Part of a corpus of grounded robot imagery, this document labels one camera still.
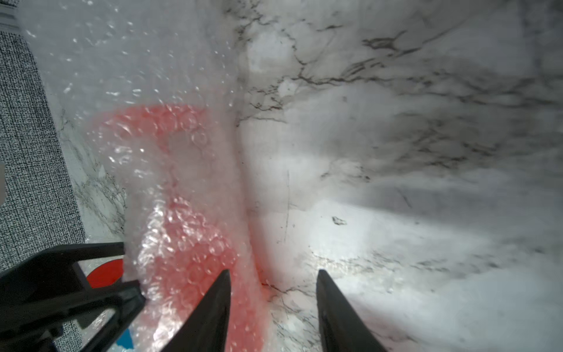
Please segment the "clear plastic bag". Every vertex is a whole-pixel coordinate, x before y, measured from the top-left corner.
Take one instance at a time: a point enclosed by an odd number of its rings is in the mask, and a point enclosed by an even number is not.
[[[26,0],[18,17],[43,79],[127,190],[124,272],[148,298],[135,349],[160,350],[228,268],[227,351],[260,351],[225,21],[197,0]]]

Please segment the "marble countertop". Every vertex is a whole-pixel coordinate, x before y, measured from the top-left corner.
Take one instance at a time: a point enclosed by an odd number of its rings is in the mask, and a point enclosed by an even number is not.
[[[320,350],[320,268],[389,351],[563,345],[563,2],[224,11],[270,350]],[[50,103],[86,231],[120,238],[124,191]]]

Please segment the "gray marble vein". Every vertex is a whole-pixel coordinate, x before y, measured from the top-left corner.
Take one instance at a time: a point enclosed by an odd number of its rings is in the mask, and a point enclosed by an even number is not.
[[[270,349],[319,351],[320,268],[389,350],[557,349],[561,2],[225,12]]]

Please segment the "gray textured mat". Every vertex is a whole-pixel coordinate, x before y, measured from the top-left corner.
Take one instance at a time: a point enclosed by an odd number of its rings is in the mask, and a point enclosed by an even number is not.
[[[23,37],[0,32],[0,271],[45,248],[83,243],[84,228],[37,67]],[[57,340],[81,348],[74,324]]]

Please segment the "black plastic bracket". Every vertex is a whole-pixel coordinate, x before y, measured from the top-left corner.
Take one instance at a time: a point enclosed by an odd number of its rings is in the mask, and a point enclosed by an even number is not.
[[[56,351],[62,324],[113,309],[82,349],[105,351],[145,305],[138,281],[92,289],[78,261],[122,255],[123,243],[74,244],[45,250],[0,277],[0,350]]]

